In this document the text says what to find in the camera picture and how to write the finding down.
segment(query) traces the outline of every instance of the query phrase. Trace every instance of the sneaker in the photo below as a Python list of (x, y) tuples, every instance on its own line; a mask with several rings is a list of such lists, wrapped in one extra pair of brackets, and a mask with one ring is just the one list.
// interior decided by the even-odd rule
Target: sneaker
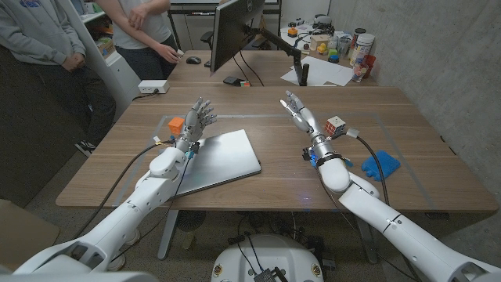
[(76, 143), (75, 146), (87, 157), (90, 157), (92, 152), (96, 149), (96, 146), (84, 140)]

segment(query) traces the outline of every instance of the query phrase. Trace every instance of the shelf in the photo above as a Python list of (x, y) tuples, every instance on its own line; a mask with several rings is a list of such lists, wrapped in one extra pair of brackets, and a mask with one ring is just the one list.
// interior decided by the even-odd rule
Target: shelf
[(81, 19), (82, 23), (86, 24), (89, 21), (98, 19), (98, 18), (100, 18), (101, 16), (104, 16), (104, 15), (106, 15), (106, 13), (104, 11), (102, 11), (102, 12), (95, 13), (95, 14), (81, 15), (80, 19)]

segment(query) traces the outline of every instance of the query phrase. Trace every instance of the robot finger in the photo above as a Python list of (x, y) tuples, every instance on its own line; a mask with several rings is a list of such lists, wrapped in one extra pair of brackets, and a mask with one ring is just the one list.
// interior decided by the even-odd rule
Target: robot finger
[(196, 114), (198, 114), (198, 115), (200, 115), (200, 116), (201, 116), (201, 115), (202, 115), (202, 112), (203, 112), (203, 111), (205, 110), (205, 108), (206, 108), (207, 106), (209, 106), (210, 104), (211, 104), (211, 101), (210, 101), (210, 100), (205, 101), (205, 103), (202, 105), (202, 107), (200, 107), (200, 109), (196, 112)]

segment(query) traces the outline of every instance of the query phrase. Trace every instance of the silver laptop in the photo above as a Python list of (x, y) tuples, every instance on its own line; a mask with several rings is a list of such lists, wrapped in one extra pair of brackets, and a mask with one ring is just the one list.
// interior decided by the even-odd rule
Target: silver laptop
[(176, 197), (261, 172), (245, 130), (201, 139), (198, 154), (188, 163)]

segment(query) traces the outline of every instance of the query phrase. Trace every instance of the jeans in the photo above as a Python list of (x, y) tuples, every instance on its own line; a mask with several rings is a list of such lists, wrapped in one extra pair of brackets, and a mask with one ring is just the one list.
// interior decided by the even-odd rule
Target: jeans
[(58, 104), (77, 118), (85, 141), (97, 146), (110, 130), (116, 110), (104, 81), (88, 67), (69, 72), (61, 66), (33, 66)]
[[(161, 43), (171, 46), (175, 51), (178, 51), (178, 46), (175, 44), (172, 35)], [(175, 63), (169, 63), (150, 47), (143, 49), (124, 49), (116, 46), (116, 49), (141, 80), (167, 79), (176, 66)]]

